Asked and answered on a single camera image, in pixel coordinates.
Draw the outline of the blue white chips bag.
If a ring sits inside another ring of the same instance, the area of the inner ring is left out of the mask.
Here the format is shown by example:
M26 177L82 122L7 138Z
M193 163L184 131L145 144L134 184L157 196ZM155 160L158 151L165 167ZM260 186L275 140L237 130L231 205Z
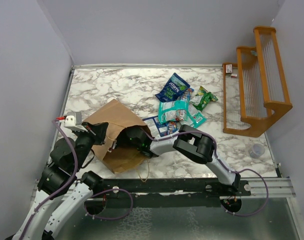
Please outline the blue white chips bag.
M151 116L143 119L153 137L164 137L168 134L167 125L159 122L158 116Z

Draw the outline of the blue M&M's packet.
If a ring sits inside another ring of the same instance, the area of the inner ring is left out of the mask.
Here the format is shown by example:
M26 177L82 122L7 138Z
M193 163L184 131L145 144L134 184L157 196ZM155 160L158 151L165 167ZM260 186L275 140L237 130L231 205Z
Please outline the blue M&M's packet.
M181 123L179 121L169 121L166 123L166 134L170 135L177 132L181 127Z
M194 92L193 88L188 88L184 91L184 93L178 98L178 100L180 101L185 101L185 102L189 102L192 96L192 93Z

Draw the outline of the brown paper bag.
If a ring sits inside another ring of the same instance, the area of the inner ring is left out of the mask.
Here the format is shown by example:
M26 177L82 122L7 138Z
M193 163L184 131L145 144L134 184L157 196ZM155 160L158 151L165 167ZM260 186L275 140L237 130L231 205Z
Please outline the brown paper bag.
M135 169L148 159L137 146L131 146L128 139L118 138L131 127L151 133L147 124L118 100L111 100L84 121L92 125L108 123L105 144L94 145L92 149L98 160L112 173L119 174Z

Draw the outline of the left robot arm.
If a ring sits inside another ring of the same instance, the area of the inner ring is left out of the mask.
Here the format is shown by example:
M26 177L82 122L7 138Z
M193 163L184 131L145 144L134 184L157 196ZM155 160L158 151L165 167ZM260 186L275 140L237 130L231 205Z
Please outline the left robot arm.
M86 199L102 193L101 178L90 171L83 175L72 194L63 198L77 180L77 173L92 147L105 143L109 124L72 124L69 129L77 136L76 140L64 133L57 120L53 124L62 137L53 146L50 165L42 171L32 207L19 230L9 236L10 240L54 240Z

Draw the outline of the blue Burts chips bag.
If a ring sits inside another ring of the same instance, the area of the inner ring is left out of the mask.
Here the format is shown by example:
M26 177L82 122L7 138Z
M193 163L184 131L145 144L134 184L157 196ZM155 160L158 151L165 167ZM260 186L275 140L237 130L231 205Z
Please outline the blue Burts chips bag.
M182 96L190 86L191 85L177 73L173 73L162 90L155 96L162 103L172 102Z

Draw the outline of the teal Fox's candy bag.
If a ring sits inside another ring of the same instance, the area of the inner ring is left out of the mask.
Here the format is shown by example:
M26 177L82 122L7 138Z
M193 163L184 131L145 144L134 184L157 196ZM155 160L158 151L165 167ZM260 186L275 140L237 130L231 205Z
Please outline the teal Fox's candy bag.
M207 119L192 104L188 105L187 119L180 121L181 125L188 125L192 128L198 128L204 124Z

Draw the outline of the green candy bag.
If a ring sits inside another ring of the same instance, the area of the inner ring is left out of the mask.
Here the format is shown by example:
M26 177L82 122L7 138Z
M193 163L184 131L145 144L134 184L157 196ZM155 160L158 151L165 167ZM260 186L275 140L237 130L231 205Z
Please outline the green candy bag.
M218 98L210 91L206 90L203 86L200 86L196 95L190 100L190 103L200 112L210 102L217 102Z

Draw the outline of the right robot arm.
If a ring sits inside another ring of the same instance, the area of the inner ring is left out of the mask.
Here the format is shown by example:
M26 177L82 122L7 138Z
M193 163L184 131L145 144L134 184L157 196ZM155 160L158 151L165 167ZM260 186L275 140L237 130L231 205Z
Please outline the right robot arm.
M226 195L232 196L240 189L241 176L225 161L219 159L215 139L186 124L175 133L155 138L142 127L128 127L117 137L116 146L134 147L148 158L178 151L192 162L207 166L216 175Z

